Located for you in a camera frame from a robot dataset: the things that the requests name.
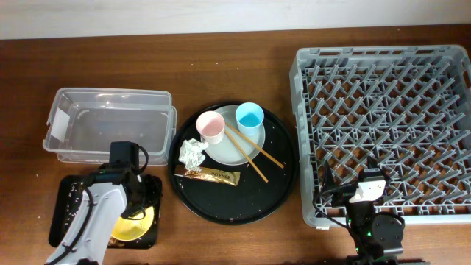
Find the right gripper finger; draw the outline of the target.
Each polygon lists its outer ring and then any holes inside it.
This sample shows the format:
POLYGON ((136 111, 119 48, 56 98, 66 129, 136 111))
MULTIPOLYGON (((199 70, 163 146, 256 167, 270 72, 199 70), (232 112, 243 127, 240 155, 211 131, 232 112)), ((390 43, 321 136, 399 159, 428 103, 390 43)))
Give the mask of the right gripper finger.
POLYGON ((367 158, 367 168, 366 168, 366 173, 384 173, 384 170, 379 166, 378 162, 376 159, 374 159, 372 156, 369 156, 367 158))
POLYGON ((335 182, 333 179, 332 169, 327 160, 324 161, 324 174, 323 174, 323 183, 322 191, 329 191, 335 187, 335 182))

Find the yellow bowl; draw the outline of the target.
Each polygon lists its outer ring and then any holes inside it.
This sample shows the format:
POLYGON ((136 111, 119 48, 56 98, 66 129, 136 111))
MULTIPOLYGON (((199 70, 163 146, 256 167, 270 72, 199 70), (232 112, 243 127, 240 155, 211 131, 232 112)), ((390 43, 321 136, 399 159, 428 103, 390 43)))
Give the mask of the yellow bowl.
POLYGON ((154 222, 155 209, 148 207, 133 219, 118 218, 111 236, 119 241, 134 241, 142 237, 154 222))

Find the pink cup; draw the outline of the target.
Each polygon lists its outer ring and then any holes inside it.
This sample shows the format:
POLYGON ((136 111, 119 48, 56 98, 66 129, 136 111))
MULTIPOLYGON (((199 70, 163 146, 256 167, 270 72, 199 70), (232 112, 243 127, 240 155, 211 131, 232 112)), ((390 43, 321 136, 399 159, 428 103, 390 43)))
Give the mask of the pink cup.
POLYGON ((204 141, 209 144, 218 144, 224 137, 225 120, 216 111, 205 111, 196 120, 196 130, 204 141))

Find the grey plate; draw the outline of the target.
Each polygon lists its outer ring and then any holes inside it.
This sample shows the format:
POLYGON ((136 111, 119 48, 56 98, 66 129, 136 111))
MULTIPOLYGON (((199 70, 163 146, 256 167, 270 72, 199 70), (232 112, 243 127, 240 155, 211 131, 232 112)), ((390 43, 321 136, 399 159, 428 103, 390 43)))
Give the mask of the grey plate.
MULTIPOLYGON (((236 109, 237 105, 226 105, 215 109, 217 113, 220 113, 224 120, 237 128, 236 123, 236 109)), ((248 155, 250 159, 254 159, 260 151, 256 149, 253 145, 245 141, 240 135, 236 132, 233 132, 231 129, 227 128, 227 131, 238 145, 243 149, 243 151, 248 155)), ((254 135, 248 136, 248 139, 257 144, 259 147, 262 147, 265 143, 266 133, 263 124, 259 127, 258 132, 254 135)), ((205 149, 207 156, 211 157, 214 161, 227 165, 227 166, 239 166, 244 163, 247 163, 247 159, 241 154, 239 149, 233 144, 233 142, 226 136, 223 135, 223 139, 218 144, 210 144, 208 148, 205 149)))

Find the wooden chopstick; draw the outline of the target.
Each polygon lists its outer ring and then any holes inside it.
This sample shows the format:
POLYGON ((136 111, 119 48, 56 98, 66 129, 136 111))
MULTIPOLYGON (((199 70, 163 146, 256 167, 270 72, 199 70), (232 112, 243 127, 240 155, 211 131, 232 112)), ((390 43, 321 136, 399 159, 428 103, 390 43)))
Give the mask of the wooden chopstick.
POLYGON ((258 173, 258 175, 263 179, 265 183, 268 183, 268 179, 266 176, 261 172, 261 170, 252 162, 252 160, 249 158, 249 156, 243 151, 243 149, 238 145, 236 140, 231 136, 231 134, 224 129, 225 135, 230 139, 230 141, 235 145, 235 147, 238 149, 238 151, 247 159, 247 162, 252 166, 252 168, 258 173))
POLYGON ((280 168, 284 168, 284 165, 279 162, 278 160, 276 160, 274 157, 272 157, 268 152, 266 152, 265 150, 263 150, 261 147, 259 147, 256 143, 254 143, 252 140, 250 140, 248 137, 246 137, 245 135, 243 135, 241 132, 239 132, 236 128, 234 128, 232 125, 230 125, 229 123, 225 123, 227 127, 229 127, 232 131, 234 131, 237 135, 241 136, 245 141, 247 141, 248 143, 250 143, 251 145, 253 145, 256 149, 258 149, 262 154, 264 154, 268 159, 270 159, 271 161, 273 161, 275 164, 277 164, 280 168))

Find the blue cup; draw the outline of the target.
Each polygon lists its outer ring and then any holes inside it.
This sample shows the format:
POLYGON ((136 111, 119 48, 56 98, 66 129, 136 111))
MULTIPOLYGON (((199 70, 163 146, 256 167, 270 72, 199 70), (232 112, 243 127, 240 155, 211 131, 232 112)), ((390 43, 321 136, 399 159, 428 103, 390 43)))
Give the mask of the blue cup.
POLYGON ((264 112, 261 106, 254 102, 245 102, 237 107, 235 119, 238 131, 245 136, 252 136, 260 129, 264 120, 264 112))

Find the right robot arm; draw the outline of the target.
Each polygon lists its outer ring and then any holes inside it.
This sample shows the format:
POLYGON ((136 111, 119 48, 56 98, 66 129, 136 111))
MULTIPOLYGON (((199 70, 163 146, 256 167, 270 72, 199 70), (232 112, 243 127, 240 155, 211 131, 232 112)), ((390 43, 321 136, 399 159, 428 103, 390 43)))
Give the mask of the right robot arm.
POLYGON ((385 193, 390 177, 374 158, 360 170, 356 181, 336 185, 328 162, 324 162, 324 184, 320 196, 331 196, 333 207, 346 209, 346 224, 355 243, 355 255, 345 259, 348 265, 397 264, 403 252, 405 221, 389 212, 376 212, 375 202, 385 193))

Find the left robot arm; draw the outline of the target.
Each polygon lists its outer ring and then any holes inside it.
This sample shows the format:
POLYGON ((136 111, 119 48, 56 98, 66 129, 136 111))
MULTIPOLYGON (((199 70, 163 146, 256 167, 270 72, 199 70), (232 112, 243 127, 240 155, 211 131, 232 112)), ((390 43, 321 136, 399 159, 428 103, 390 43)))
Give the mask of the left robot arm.
POLYGON ((76 216, 47 264, 101 264, 118 219, 145 213, 147 192, 141 173, 146 166, 139 165, 140 152, 149 157, 137 143, 115 141, 109 161, 81 177, 76 216))

